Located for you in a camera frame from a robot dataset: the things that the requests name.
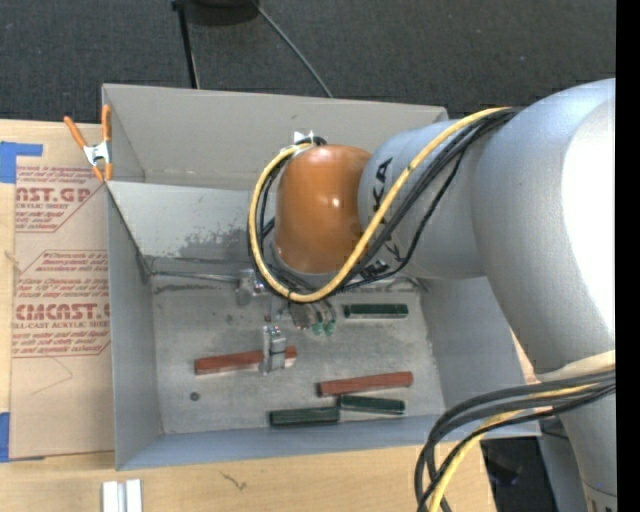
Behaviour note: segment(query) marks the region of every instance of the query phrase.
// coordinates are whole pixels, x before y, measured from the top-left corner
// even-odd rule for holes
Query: metal clamp
[[[260,363],[260,371],[266,375],[285,367],[285,350],[287,338],[277,325],[267,324],[263,331],[264,360]]]

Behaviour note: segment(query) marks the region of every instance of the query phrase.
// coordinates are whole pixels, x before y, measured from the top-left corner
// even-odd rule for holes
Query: table surface
[[[20,136],[41,136],[50,123],[20,122]],[[0,124],[5,137],[7,122]],[[15,187],[0,184],[0,306],[11,311],[14,276],[12,208]],[[0,325],[0,412],[9,409],[9,323]],[[144,510],[414,510],[413,472],[420,446],[159,467],[117,472],[113,452],[52,456],[0,464],[2,510],[99,510],[105,481],[141,479]],[[442,447],[443,457],[450,445]],[[493,512],[482,452],[472,450],[447,497],[456,511]]]

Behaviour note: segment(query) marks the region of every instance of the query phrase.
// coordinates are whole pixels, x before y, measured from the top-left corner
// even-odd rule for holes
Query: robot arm
[[[340,159],[327,148],[324,158],[311,160],[322,172],[339,175]],[[281,153],[273,167],[305,151],[320,154],[307,141]],[[615,366],[615,80],[559,92],[519,112],[496,109],[400,133],[370,158],[357,148],[340,151],[351,162],[350,178],[316,185],[317,204],[306,206],[333,219],[327,240],[336,236],[336,226],[345,228],[324,261],[346,263],[335,270],[305,267],[300,251],[289,259],[287,251],[277,251],[281,268],[317,284],[308,294],[288,290],[261,264],[254,225],[252,250],[275,292],[294,301],[319,300],[354,286],[376,262],[417,278],[486,276],[541,380],[567,364],[598,370],[603,357]],[[295,174],[288,177],[288,171],[278,201],[291,204],[287,180]],[[254,203],[250,223],[257,218]],[[353,204],[360,230],[353,228]],[[307,247],[302,238],[309,229],[298,235],[280,230],[295,216],[280,211],[278,247],[288,247],[289,254]],[[588,506],[617,510],[615,394],[560,418]]]

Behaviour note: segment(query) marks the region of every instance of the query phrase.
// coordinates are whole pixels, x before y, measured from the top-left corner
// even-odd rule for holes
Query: blue tape
[[[0,142],[0,183],[15,183],[18,156],[42,156],[42,148],[42,144]]]
[[[0,462],[9,462],[9,413],[0,413]]]

